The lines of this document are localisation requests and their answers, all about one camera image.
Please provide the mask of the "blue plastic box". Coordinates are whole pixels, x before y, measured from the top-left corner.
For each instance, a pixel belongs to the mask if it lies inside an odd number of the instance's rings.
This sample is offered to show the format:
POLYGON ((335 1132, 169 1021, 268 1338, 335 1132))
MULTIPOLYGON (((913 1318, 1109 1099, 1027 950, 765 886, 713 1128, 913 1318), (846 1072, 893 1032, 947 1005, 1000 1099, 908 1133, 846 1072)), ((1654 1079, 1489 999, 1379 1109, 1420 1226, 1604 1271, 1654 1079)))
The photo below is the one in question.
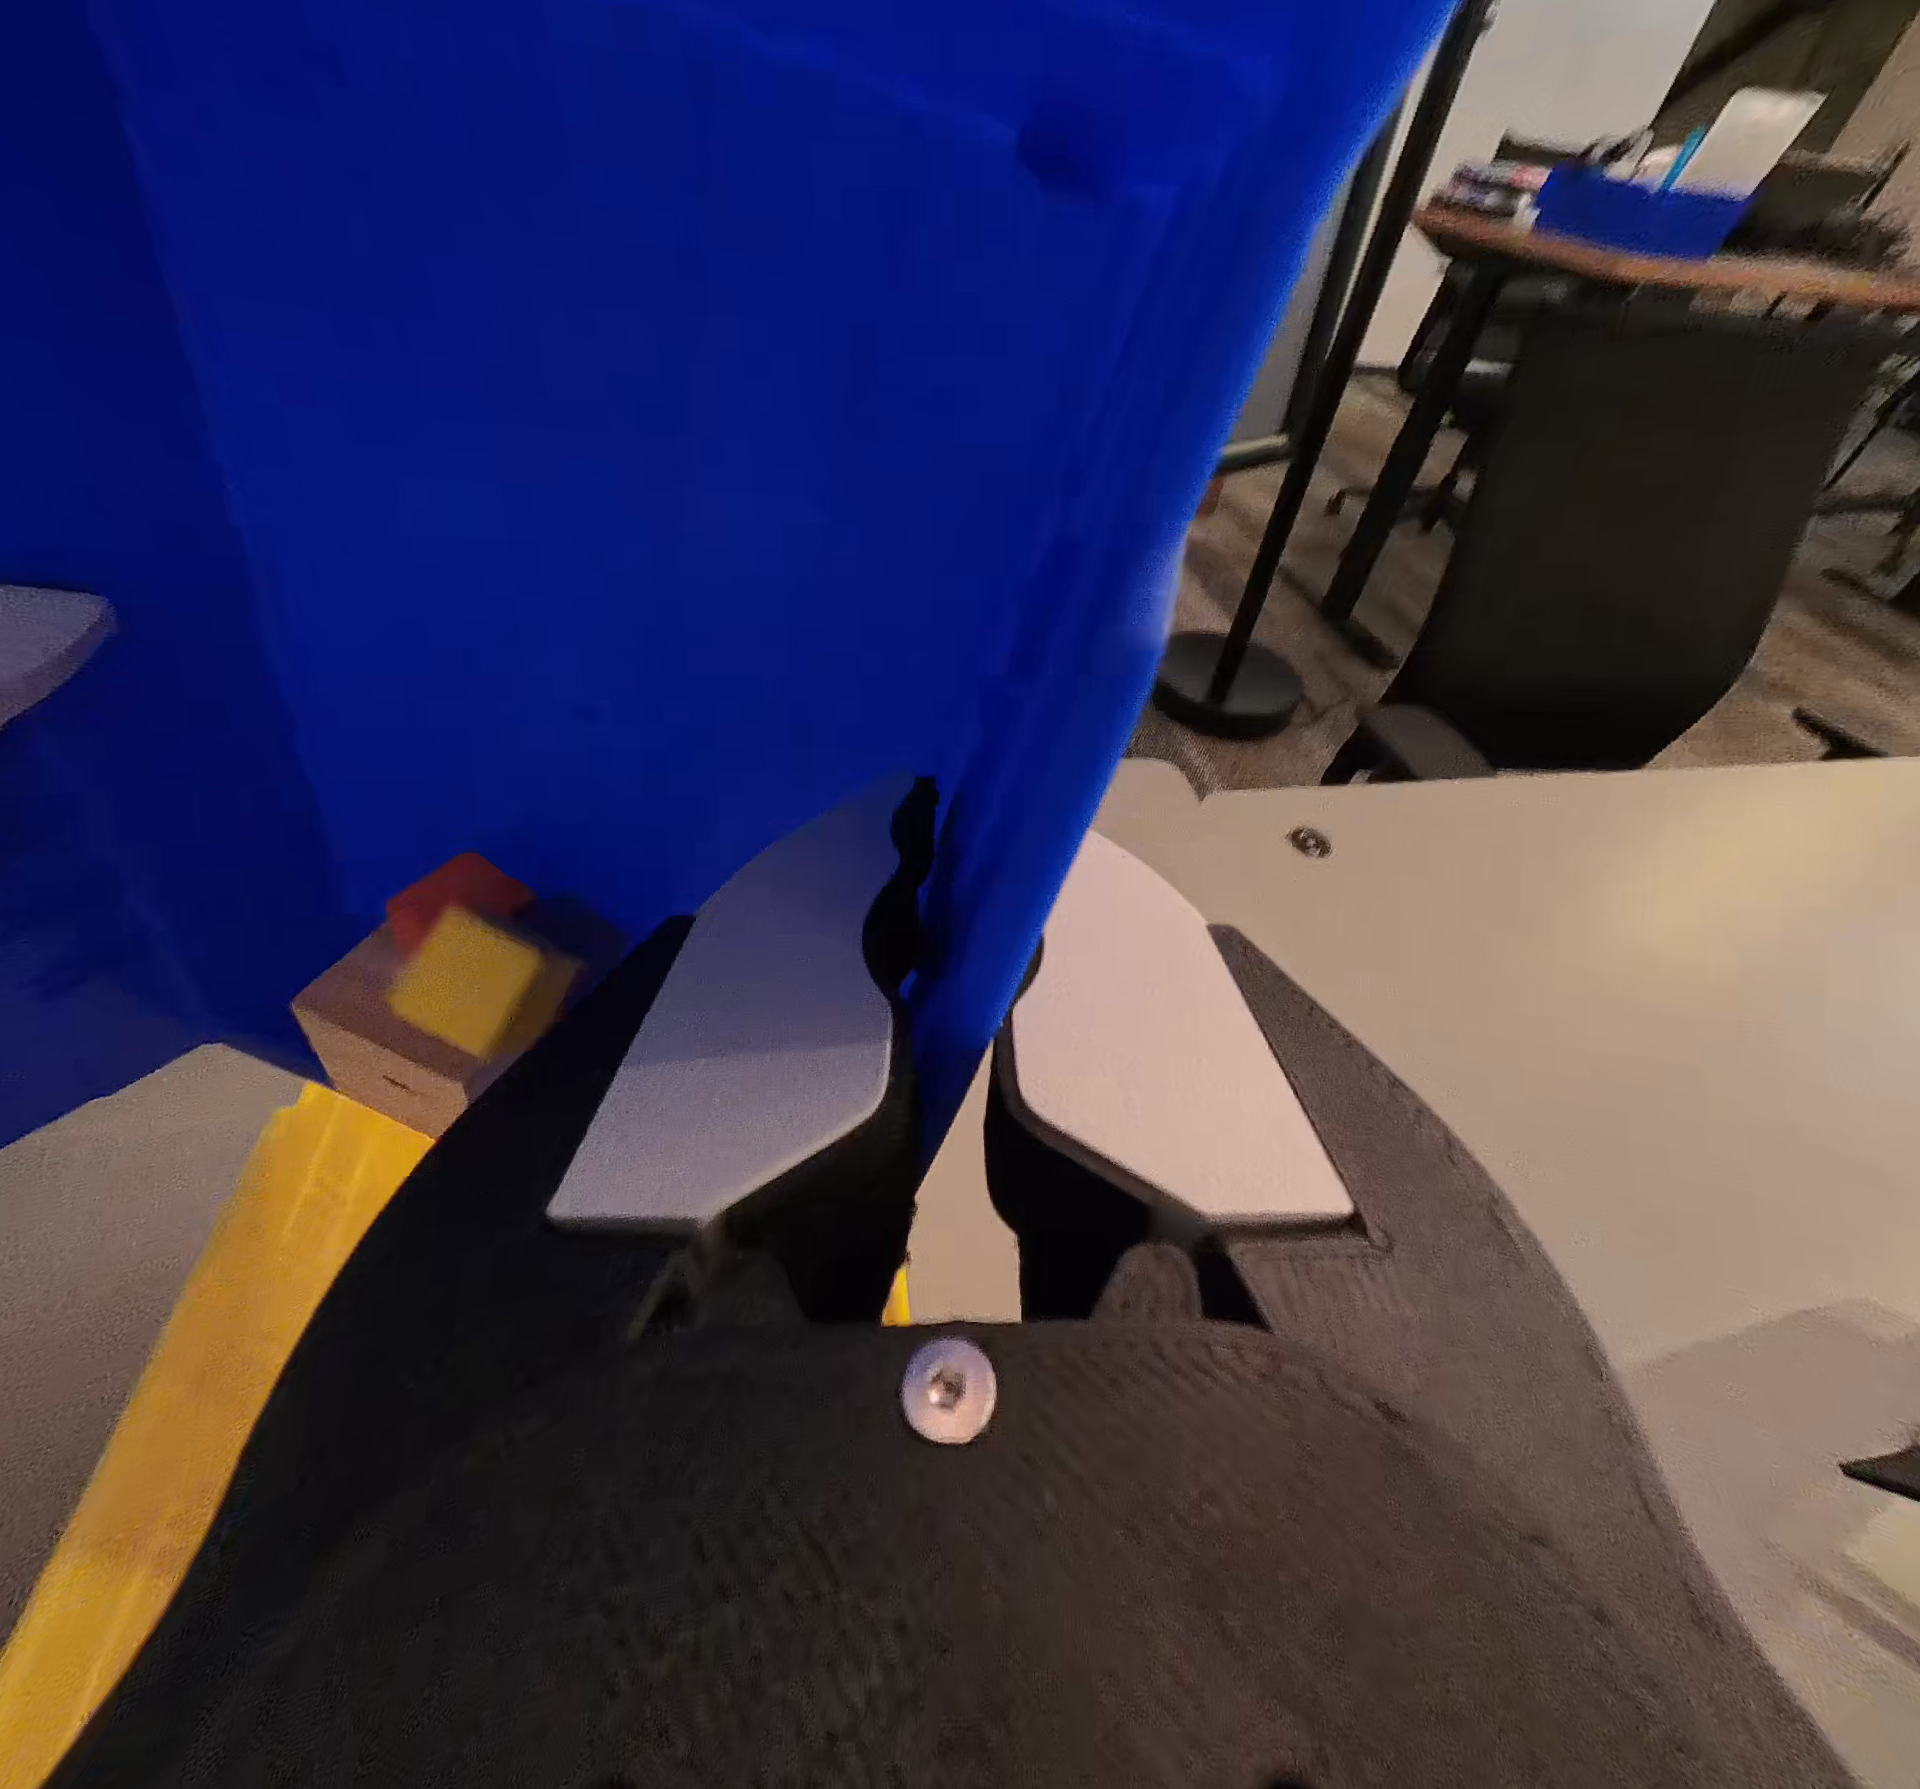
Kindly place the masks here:
POLYGON ((1459 0, 2 0, 2 1138, 455 854, 629 937, 935 782, 931 1128, 1459 0))

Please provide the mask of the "black mesh office chair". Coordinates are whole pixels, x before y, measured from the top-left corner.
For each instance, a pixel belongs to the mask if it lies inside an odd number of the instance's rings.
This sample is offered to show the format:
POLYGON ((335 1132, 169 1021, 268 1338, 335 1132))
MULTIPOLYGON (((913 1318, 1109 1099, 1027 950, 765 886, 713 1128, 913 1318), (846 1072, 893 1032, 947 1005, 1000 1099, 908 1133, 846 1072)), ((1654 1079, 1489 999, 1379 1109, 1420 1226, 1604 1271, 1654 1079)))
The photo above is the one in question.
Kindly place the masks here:
POLYGON ((1543 314, 1423 626, 1322 782, 1647 766, 1748 669, 1892 326, 1543 314))

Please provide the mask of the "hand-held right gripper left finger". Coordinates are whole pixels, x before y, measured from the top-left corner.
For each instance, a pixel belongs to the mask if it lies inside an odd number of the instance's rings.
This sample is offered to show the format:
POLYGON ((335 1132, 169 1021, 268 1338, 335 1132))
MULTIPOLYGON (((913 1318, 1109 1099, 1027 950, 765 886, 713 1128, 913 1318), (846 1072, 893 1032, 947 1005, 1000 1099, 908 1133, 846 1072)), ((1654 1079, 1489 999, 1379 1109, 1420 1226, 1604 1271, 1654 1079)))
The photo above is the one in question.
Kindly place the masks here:
POLYGON ((777 1260, 814 1322, 876 1322, 923 1175, 907 989, 938 817, 872 782, 691 920, 545 1218, 777 1260))

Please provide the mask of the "small blue bin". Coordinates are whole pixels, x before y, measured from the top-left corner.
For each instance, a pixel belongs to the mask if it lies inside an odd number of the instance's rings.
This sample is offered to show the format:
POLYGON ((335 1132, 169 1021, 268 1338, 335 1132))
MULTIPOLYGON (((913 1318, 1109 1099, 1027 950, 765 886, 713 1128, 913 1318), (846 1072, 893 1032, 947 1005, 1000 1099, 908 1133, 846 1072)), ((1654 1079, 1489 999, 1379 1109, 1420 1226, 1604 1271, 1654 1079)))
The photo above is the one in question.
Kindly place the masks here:
POLYGON ((1624 256, 1701 261, 1748 217, 1755 194, 1705 194, 1621 181, 1602 171, 1548 171, 1531 203, 1531 232, 1624 256))

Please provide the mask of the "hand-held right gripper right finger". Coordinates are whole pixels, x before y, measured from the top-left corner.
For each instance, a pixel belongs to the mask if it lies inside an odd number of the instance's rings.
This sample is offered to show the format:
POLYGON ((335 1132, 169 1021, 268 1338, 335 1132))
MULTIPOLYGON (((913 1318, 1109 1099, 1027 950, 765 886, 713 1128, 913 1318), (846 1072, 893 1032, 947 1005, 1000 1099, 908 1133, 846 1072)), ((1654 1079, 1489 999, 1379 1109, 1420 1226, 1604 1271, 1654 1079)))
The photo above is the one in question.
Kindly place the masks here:
POLYGON ((1090 834, 994 1035, 984 1175, 1025 1322, 1093 1314, 1126 1252, 1357 1234, 1357 1202, 1207 920, 1090 834))

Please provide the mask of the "pile of wooden cubes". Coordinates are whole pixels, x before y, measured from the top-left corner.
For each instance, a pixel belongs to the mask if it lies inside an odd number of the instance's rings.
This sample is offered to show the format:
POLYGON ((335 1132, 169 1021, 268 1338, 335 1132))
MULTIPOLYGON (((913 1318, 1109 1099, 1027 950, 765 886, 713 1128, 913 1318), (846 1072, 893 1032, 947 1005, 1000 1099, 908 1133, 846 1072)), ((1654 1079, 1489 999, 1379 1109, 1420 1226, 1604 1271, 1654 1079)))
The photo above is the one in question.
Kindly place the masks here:
POLYGON ((392 896, 290 1010, 335 1090, 439 1137, 587 985, 598 937, 587 912, 460 854, 392 896))

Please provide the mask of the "black round-base pole stand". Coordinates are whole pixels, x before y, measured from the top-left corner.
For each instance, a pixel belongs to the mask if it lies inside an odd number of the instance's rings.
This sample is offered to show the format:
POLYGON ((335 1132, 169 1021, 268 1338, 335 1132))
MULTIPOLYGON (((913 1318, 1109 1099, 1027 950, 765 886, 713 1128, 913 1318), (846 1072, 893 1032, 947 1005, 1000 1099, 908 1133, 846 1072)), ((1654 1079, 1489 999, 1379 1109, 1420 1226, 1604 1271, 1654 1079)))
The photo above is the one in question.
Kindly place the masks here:
POLYGON ((1151 691, 1160 715, 1202 738, 1265 743, 1280 735, 1304 697, 1299 674, 1284 657, 1260 646, 1260 619, 1331 437, 1437 141, 1496 5, 1499 0, 1455 2, 1420 81, 1404 90, 1354 171, 1290 400, 1284 481, 1263 526, 1250 572, 1221 635, 1179 632, 1171 637, 1151 691))

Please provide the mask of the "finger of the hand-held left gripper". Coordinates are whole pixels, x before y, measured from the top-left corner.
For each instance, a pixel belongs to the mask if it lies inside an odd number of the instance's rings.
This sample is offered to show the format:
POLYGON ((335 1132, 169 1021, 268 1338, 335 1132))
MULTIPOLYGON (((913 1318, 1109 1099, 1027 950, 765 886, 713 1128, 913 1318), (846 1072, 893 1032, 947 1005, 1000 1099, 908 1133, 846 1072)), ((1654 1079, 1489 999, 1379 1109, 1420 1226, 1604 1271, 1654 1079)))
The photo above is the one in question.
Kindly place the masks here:
POLYGON ((2 726, 59 693, 115 630, 95 593, 2 587, 2 726))

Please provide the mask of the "yellow plastic box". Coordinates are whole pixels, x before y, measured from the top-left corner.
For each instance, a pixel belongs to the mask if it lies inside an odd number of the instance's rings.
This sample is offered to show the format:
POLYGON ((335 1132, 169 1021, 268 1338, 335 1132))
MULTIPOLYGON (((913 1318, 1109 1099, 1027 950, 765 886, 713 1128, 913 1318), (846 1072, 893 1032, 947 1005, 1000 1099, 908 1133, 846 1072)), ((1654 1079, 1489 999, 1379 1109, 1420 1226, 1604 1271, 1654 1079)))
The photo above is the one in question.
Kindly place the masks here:
POLYGON ((694 1786, 717 1659, 650 1647, 594 1526, 610 1473, 513 1488, 464 1574, 481 1655, 300 1630, 320 1563, 514 1402, 619 1338, 683 1230, 563 1234, 605 1090, 521 1062, 435 1147, 344 1099, 268 1128, 2 1655, 6 1786, 694 1786))

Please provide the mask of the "round wooden background table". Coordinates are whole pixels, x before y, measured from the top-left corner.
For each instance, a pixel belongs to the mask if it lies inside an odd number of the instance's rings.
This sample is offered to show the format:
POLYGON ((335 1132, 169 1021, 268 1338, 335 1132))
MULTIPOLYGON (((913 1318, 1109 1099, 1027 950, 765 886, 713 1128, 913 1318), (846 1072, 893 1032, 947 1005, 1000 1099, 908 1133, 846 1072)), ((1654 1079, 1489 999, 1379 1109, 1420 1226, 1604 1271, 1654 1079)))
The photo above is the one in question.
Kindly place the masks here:
POLYGON ((1918 286, 1768 259, 1624 256, 1555 234, 1420 209, 1414 226, 1469 264, 1465 305, 1380 469, 1322 600, 1352 616, 1403 515, 1459 375, 1508 279, 1558 272, 1597 290, 1809 297, 1842 318, 1689 321, 1660 305, 1558 305, 1513 368, 1501 431, 1455 554, 1404 650, 1433 669, 1474 657, 1469 622, 1544 669, 1632 642, 1708 674, 1718 699, 1751 662, 1802 541, 1828 437, 1892 349, 1846 314, 1918 317, 1918 286))

